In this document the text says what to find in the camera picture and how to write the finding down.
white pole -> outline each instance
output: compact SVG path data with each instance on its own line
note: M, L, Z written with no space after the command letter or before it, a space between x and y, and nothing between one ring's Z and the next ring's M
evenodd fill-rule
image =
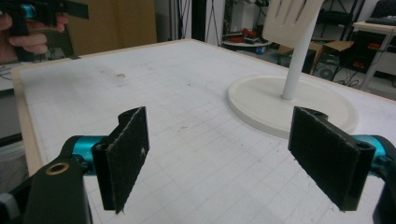
M311 42L312 34L314 33L317 17L318 14L311 21L308 29L303 35L303 38L301 38L300 43L294 49L293 55L291 57L288 76L286 78L285 87L283 88L283 93L282 93L283 99L286 100L294 99L298 80L300 78L301 70L303 69L306 52L308 51L309 43Z

white wall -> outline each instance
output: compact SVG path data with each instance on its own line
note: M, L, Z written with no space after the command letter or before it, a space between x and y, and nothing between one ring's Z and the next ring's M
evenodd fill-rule
M2 91L0 93L0 123L0 138L21 132L17 100L13 91Z
M183 18L183 36L191 38L191 1L182 0L182 9L186 7ZM177 4L176 0L156 0L157 39L158 42L167 41L168 38L177 39ZM207 0L206 3L206 31L207 43L217 45L221 41L222 22L224 17L225 0Z
M185 4L188 4L189 1L191 1L191 0L182 0L182 6L185 6ZM359 8L360 1L357 5L355 12L357 12L357 10ZM364 7L361 11L358 21L365 21L366 19L368 19L370 17L377 1L378 0L366 0L365 1ZM218 38L220 41L221 34L222 34L222 22L223 22L223 17L224 17L225 0L213 0L213 1L207 0L207 4L206 4L206 33L207 33L207 29L209 28L207 42L210 44L213 44L213 45L217 45L218 41L217 41L217 37L216 37L216 30L215 30L213 16L210 21L210 27L208 27L210 11L212 8L212 2L214 2L217 34L218 34ZM353 4L353 0L343 0L342 2L347 10L349 10ZM169 14L170 13L169 12L170 4L171 4L171 15L173 15L172 17L169 16L170 15ZM330 6L330 0L326 1L323 5L324 8L329 8L329 6ZM342 9L338 6L338 3L336 1L334 1L333 9L342 11ZM186 12L187 11L189 11L189 14L188 14L188 16L185 15L185 17L184 17L184 24L185 24L185 29L186 29L185 38L191 38L191 4L190 4L190 10L187 9ZM256 9L254 20L257 20L258 15L259 15L259 10ZM167 1L156 0L156 16L157 16L158 42L167 41L168 38L177 39L177 34L175 31L175 28L177 27L176 0L167 0ZM259 24L263 23L263 19L264 19L264 16L261 15ZM172 26L173 26L172 31L170 30L170 23L172 23ZM322 28L323 28L322 25L317 25L317 27L314 31L314 36L320 36ZM329 25L326 27L323 37L331 38L331 39L339 39L342 31L343 31L343 27Z

cable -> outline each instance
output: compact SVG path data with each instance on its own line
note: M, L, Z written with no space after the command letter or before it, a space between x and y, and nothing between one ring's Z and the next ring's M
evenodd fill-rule
M260 15L262 14L264 17L266 17L267 15L262 11L262 7L260 7L258 5L256 5L256 6L259 8L259 11L260 11L259 16L257 17L257 20L256 20L256 25L254 26L257 29L257 27L259 26Z
M189 2L188 2L188 6L187 6L187 19L186 19L186 24L188 24L189 23L189 16L190 16L190 2L191 2L191 0L189 0ZM184 5L184 10L183 10L183 20L184 20L184 15L185 15L185 12L186 12L186 5ZM186 33L187 33L187 26L185 26L184 27L184 34L183 34L183 39L185 39L186 38Z
M359 84L359 81L358 81L357 79L355 79L355 80L351 81L351 82L348 84L348 87L354 87L354 86L356 86L356 85L358 85L358 84Z
M4 71L8 71L8 70L10 70L11 68L6 68L6 67L4 67L4 66L2 66L1 68L0 68L0 73L2 73L2 72L4 72Z
M206 43L207 43L207 39L209 38L209 30L210 30L210 23L212 22L212 15L213 15L213 21L215 24L215 33L216 33L216 39L218 41L218 46L219 46L219 34L218 34L218 26L216 24L216 13L215 13L215 1L212 0L212 8L210 10L210 16L209 16L209 24L207 25L207 32L206 32Z
M391 77L391 78L390 78L390 81L392 82L392 87L393 87L393 88L396 88L395 83L394 83L394 77Z
M181 0L177 0L177 18L178 18L178 25L177 25L177 38L181 39L183 33L183 16L181 15L181 8L182 3Z
M392 37L393 37L393 33L395 32L395 29L396 29L396 26L392 28L392 31L390 32L390 39L388 40L388 43L385 45L385 47L380 51L380 55L378 57L378 60L376 60L376 62L374 62L374 63L371 63L370 66L373 65L373 64L379 63L379 61L382 58L382 55L384 55L384 52L387 50L387 48L390 45L390 42L392 41Z
M355 72L353 75L351 75L350 76L350 78L346 78L346 86L348 86L348 87L352 87L352 84L354 83L354 82L356 82L357 81L357 83L356 84L353 84L353 86L355 86L355 85L357 85L358 83L359 83L359 81L358 80L352 80L352 78L354 77L354 76L356 76L356 74L358 74L358 72Z
M0 75L0 78L3 78L3 79L6 79L6 80L12 80L12 78L9 78L9 77L4 77L6 74L4 74L4 75Z

white stand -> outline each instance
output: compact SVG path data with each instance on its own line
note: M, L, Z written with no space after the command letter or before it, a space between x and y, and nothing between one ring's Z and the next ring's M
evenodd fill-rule
M273 76L246 77L230 87L228 103L241 120L266 133L289 138L293 108L302 106L328 115L329 122L347 133L355 128L358 113L347 99L318 84L299 82L315 22L311 20L296 45L286 80Z

floor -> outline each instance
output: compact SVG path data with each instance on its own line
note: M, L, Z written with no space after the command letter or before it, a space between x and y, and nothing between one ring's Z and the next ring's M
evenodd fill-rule
M23 143L0 147L0 193L9 192L27 177Z
M350 69L342 69L334 78L334 82L358 89L365 74ZM396 76L378 75L370 81L366 91L396 101Z

